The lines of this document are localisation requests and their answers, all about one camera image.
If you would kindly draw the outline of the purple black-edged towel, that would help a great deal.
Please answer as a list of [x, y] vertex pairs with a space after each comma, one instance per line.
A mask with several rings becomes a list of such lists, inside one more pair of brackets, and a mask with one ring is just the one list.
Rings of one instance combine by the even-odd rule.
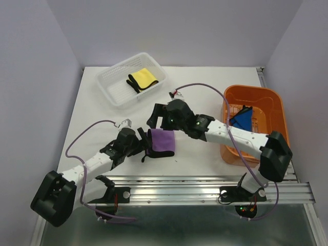
[[174, 131], [163, 129], [149, 129], [147, 138], [151, 141], [151, 147], [145, 150], [145, 155], [141, 159], [144, 162], [149, 158], [173, 157], [176, 151]]

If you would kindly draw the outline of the yellow black-edged towel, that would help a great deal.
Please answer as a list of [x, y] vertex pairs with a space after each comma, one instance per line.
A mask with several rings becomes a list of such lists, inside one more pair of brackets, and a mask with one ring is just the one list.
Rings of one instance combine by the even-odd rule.
[[126, 83], [132, 87], [136, 93], [143, 92], [159, 83], [155, 76], [146, 68], [128, 75]]

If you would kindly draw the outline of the blue towel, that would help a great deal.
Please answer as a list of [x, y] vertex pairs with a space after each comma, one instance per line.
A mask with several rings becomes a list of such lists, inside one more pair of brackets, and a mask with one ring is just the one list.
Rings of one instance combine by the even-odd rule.
[[230, 125], [245, 131], [252, 131], [252, 116], [253, 107], [242, 106], [232, 118], [230, 118]]

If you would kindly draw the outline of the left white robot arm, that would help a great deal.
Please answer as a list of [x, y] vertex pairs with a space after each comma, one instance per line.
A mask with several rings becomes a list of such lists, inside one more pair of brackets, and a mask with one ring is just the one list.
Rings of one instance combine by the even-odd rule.
[[72, 212], [85, 206], [94, 210], [98, 220], [104, 223], [129, 223], [132, 217], [116, 216], [118, 203], [128, 203], [124, 192], [115, 190], [115, 184], [105, 176], [124, 162], [152, 146], [142, 128], [134, 131], [123, 128], [117, 138], [100, 149], [81, 165], [57, 173], [51, 171], [44, 177], [30, 208], [54, 227], [67, 221]]

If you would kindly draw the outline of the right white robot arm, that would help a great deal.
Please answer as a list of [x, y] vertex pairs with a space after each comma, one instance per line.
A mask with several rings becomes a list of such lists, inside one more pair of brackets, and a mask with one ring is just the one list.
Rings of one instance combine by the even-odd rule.
[[237, 197], [242, 200], [252, 197], [270, 181], [282, 182], [293, 156], [281, 133], [253, 133], [229, 126], [211, 116], [194, 114], [180, 99], [166, 105], [155, 104], [147, 125], [155, 128], [158, 118], [162, 119], [163, 130], [180, 130], [192, 139], [227, 145], [257, 158], [257, 171], [249, 170], [236, 187]]

